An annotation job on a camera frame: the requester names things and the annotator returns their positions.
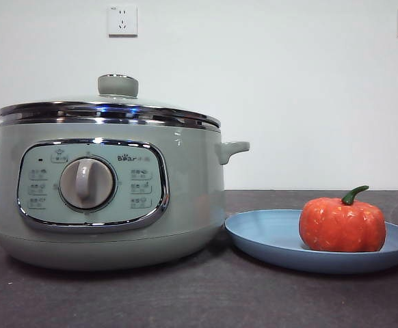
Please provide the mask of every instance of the cooker base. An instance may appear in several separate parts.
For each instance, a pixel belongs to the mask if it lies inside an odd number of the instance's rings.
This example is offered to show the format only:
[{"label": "cooker base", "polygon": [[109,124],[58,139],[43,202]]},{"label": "cooker base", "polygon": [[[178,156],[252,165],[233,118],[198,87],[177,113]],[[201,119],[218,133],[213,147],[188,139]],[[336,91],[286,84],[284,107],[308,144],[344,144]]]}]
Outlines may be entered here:
[{"label": "cooker base", "polygon": [[144,267],[182,258],[203,248],[221,225],[132,241],[62,243],[30,241],[0,233],[1,246],[14,258],[39,267],[104,271]]}]

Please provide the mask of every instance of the control knob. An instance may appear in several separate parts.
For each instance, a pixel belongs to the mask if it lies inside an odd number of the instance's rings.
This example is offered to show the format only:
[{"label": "control knob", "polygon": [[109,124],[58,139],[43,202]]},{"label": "control knob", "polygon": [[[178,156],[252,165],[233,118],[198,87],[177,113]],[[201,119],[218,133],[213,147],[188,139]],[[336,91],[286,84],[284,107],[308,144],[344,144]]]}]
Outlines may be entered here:
[{"label": "control knob", "polygon": [[96,208],[112,194],[114,177],[104,162],[91,158],[78,159],[63,170],[59,189],[70,205],[84,210]]}]

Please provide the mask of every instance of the control panel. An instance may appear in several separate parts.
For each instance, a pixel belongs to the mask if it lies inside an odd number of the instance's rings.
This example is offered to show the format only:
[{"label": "control panel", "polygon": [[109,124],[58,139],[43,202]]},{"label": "control panel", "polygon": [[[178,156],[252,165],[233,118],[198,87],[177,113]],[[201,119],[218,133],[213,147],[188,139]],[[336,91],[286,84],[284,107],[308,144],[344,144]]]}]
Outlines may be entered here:
[{"label": "control panel", "polygon": [[168,177],[149,143],[46,141],[24,154],[17,198],[26,217],[47,225],[150,224],[168,205]]}]

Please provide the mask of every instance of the pot handle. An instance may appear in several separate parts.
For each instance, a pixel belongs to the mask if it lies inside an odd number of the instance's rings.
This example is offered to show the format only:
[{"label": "pot handle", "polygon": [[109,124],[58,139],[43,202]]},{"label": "pot handle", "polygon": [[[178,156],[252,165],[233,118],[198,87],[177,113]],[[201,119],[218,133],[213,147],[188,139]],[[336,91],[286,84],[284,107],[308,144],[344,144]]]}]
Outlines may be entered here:
[{"label": "pot handle", "polygon": [[250,148],[249,142],[237,141],[237,142],[224,142],[220,144],[219,155],[220,165],[225,165],[229,162],[229,158],[238,152],[247,152]]}]

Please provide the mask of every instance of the wall outlet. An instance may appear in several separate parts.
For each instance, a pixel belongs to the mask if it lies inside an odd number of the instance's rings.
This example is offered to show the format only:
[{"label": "wall outlet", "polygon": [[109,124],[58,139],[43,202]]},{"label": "wall outlet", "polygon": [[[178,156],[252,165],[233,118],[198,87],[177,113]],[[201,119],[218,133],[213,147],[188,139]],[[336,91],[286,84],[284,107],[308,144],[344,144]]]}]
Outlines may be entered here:
[{"label": "wall outlet", "polygon": [[108,8],[109,36],[137,36],[137,6],[112,5]]}]

